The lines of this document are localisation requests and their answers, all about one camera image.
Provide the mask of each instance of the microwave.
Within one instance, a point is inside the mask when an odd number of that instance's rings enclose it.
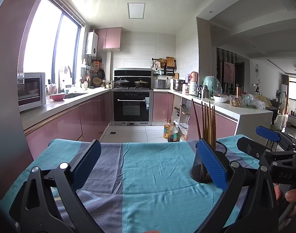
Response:
[[[45,73],[17,74],[17,95],[20,112],[45,105]]]

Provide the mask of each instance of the countertop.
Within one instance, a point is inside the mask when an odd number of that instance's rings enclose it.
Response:
[[[182,94],[181,92],[177,92],[177,91],[170,90],[170,89],[154,89],[153,91],[154,92],[169,92],[169,93],[183,97],[188,100],[193,99],[195,103],[199,103],[199,104],[201,104],[201,102],[202,102],[201,99],[199,99],[198,97],[191,96],[191,95],[185,95],[185,94]],[[241,115],[254,115],[254,114],[262,114],[262,113],[269,113],[270,114],[270,113],[272,113],[271,111],[266,110],[266,109],[259,110],[259,109],[252,109],[252,108],[247,108],[247,107],[242,107],[242,108],[233,107],[229,103],[216,103],[216,102],[214,102],[214,100],[210,101],[208,99],[203,100],[203,102],[205,102],[205,103],[211,102],[211,105],[215,106],[216,111],[218,111],[226,116],[232,117],[236,120],[239,120]]]
[[[109,89],[105,88],[97,88],[97,89],[87,89],[86,91],[77,91],[76,93],[84,93],[84,95],[80,95],[70,99],[64,99],[60,102],[55,102],[52,99],[45,106],[35,108],[32,110],[26,110],[20,114],[20,118],[22,121],[23,129],[26,130],[29,127],[39,123],[46,118],[49,118],[65,109],[68,109],[74,105],[80,104],[86,100],[89,100],[95,96],[101,95],[105,92],[108,92]]]

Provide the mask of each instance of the cooking oil bottle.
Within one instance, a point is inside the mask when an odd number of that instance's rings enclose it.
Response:
[[[167,120],[167,124],[164,125],[164,130],[163,130],[163,138],[167,139],[169,135],[169,128],[171,127],[171,120]]]
[[[175,123],[172,123],[169,128],[168,142],[177,142],[178,128]]]

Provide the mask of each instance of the human hand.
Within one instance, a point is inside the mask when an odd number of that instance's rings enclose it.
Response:
[[[281,190],[279,189],[279,185],[276,185],[274,186],[274,191],[276,193],[276,198],[277,200],[280,199],[280,197],[282,196],[282,192]],[[296,202],[296,189],[293,189],[293,190],[290,190],[290,191],[287,191],[285,193],[285,199],[288,201],[288,202]],[[293,211],[288,215],[289,217],[292,217],[296,214],[296,205],[293,209]]]

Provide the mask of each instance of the orange curtain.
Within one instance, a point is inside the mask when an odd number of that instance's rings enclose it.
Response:
[[[282,84],[285,84],[287,86],[287,91],[286,91],[286,103],[285,103],[285,108],[284,108],[284,114],[287,114],[288,110],[288,88],[289,88],[289,76],[288,75],[282,75]]]

